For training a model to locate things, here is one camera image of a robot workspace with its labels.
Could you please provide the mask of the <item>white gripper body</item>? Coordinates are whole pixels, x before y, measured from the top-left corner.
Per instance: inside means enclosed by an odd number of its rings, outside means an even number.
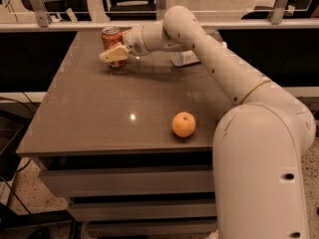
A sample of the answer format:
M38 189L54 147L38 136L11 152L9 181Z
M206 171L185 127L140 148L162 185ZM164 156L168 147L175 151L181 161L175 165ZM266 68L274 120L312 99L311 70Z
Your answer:
M143 40L143 26L136 26L123 32L125 46L134 56L143 56L146 46Z

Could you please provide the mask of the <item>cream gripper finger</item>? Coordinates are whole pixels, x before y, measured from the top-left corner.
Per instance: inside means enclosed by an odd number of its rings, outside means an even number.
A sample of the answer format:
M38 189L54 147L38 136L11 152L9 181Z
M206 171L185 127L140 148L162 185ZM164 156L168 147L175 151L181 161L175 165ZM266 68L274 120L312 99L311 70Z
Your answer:
M129 49L122 43L117 43L110 49L99 55L99 58L105 63L124 61L129 56Z

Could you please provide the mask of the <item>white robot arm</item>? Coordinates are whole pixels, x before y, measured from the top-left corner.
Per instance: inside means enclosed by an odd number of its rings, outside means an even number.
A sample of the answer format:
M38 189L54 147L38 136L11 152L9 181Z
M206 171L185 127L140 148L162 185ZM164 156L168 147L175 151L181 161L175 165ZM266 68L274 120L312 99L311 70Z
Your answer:
M104 62L192 51L231 100L213 138L219 239L310 239L301 157L313 144L309 109L207 34L185 7L136 26Z

